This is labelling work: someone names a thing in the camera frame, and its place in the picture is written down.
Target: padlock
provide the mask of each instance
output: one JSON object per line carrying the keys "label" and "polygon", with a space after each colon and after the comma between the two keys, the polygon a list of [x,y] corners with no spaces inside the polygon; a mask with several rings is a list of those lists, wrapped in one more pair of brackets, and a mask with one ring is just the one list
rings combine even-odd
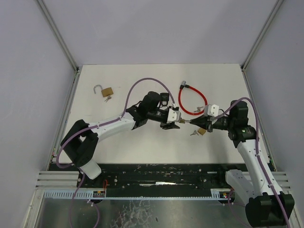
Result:
{"label": "padlock", "polygon": [[103,97],[107,97],[107,96],[113,95],[113,90],[111,87],[109,87],[109,88],[101,90],[101,93],[102,93]]}
{"label": "padlock", "polygon": [[111,87],[103,89],[101,85],[95,85],[94,86],[93,90],[94,90],[95,94],[96,94],[96,91],[95,91],[96,87],[100,87],[101,88],[101,94],[103,95],[103,97],[109,97],[109,96],[111,96],[111,95],[114,94]]}
{"label": "padlock", "polygon": [[200,135],[204,135],[204,134],[206,133],[206,131],[207,131],[207,130],[205,130],[204,128],[199,128],[199,129],[198,129],[198,133],[199,133]]}

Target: white wall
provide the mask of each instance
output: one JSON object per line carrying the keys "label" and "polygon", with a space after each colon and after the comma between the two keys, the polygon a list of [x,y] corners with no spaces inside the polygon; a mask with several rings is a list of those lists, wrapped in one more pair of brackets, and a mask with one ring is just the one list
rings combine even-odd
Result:
{"label": "white wall", "polygon": [[34,0],[0,2],[0,226],[18,228],[73,71]]}
{"label": "white wall", "polygon": [[282,5],[247,74],[280,170],[304,220],[304,1]]}
{"label": "white wall", "polygon": [[239,63],[276,0],[45,0],[79,65]]}

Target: cable connector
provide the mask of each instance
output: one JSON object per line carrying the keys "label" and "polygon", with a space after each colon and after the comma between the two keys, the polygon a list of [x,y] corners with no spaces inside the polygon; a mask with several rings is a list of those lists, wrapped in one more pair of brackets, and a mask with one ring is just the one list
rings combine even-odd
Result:
{"label": "cable connector", "polygon": [[94,203],[91,200],[88,200],[86,203],[91,203],[91,207],[94,205]]}
{"label": "cable connector", "polygon": [[183,89],[186,86],[186,81],[182,81],[180,84],[180,89]]}

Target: metal panel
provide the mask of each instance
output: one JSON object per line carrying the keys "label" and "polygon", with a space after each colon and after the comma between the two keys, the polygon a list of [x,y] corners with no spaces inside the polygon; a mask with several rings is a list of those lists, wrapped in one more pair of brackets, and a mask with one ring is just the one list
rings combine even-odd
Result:
{"label": "metal panel", "polygon": [[[69,228],[68,209],[71,200],[44,199],[37,228]],[[214,201],[178,200],[104,200],[97,204],[99,228],[243,228],[227,206]],[[244,209],[234,210],[244,219]],[[75,200],[72,224],[91,228],[96,223],[96,209],[86,200]]]}
{"label": "metal panel", "polygon": [[[87,190],[80,189],[75,195],[76,200],[218,200],[220,199],[219,191],[210,190],[210,197],[96,197],[94,191],[103,190]],[[45,190],[44,198],[52,199],[72,199],[75,190]]]}
{"label": "metal panel", "polygon": [[[61,189],[74,187],[74,189],[76,189],[78,174],[79,173],[77,171],[69,171],[67,174],[66,171],[43,171],[40,172],[38,176],[37,187],[47,187],[49,189],[57,189],[58,187]],[[249,181],[251,181],[248,172],[243,172],[243,174]],[[285,172],[272,172],[272,174],[283,190],[290,189]]]}
{"label": "metal panel", "polygon": [[44,190],[35,190],[33,201],[30,204],[30,211],[28,219],[25,223],[26,228],[32,228],[35,226],[38,218],[38,213],[43,200]]}

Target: red wire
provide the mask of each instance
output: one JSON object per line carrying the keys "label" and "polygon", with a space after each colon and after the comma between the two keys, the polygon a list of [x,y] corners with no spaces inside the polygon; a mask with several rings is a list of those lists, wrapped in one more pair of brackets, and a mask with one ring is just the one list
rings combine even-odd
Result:
{"label": "red wire", "polygon": [[[207,99],[205,98],[204,94],[202,94],[199,90],[197,90],[196,88],[193,88],[192,86],[189,86],[189,89],[192,89],[193,91],[197,92],[197,93],[204,99],[205,105],[208,105]],[[187,110],[184,108],[184,106],[182,106],[182,104],[181,104],[181,99],[180,99],[180,98],[181,98],[181,91],[182,91],[182,88],[180,89],[180,92],[179,92],[179,104],[180,104],[181,109],[182,109],[185,113],[187,113],[187,114],[189,114],[189,115],[201,115],[201,114],[203,114],[203,113],[204,113],[204,110],[203,110],[203,111],[200,111],[199,113],[192,113],[192,112],[187,111]]]}
{"label": "red wire", "polygon": [[108,185],[108,181],[104,180],[104,191],[106,190],[106,186]]}

